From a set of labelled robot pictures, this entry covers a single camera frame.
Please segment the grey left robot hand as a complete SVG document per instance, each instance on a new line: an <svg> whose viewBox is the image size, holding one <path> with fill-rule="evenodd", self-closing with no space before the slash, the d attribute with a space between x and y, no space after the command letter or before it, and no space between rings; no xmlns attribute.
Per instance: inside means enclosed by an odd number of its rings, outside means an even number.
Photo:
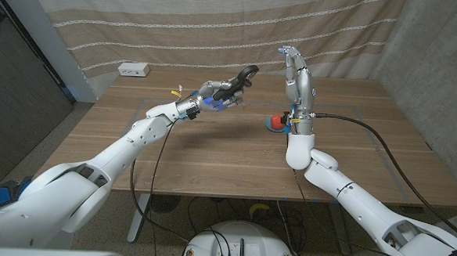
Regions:
<svg viewBox="0 0 457 256"><path fill-rule="evenodd" d="M222 111L243 103L243 86L236 79L208 81L201 85L197 101L202 111Z"/></svg>

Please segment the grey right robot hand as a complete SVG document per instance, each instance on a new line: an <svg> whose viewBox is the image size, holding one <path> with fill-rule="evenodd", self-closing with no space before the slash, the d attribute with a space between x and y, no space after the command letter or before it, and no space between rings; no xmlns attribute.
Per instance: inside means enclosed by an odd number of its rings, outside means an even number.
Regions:
<svg viewBox="0 0 457 256"><path fill-rule="evenodd" d="M312 112L315 88L312 75L300 52L290 45L278 48L286 59L286 96L294 104L295 111L307 115Z"/></svg>

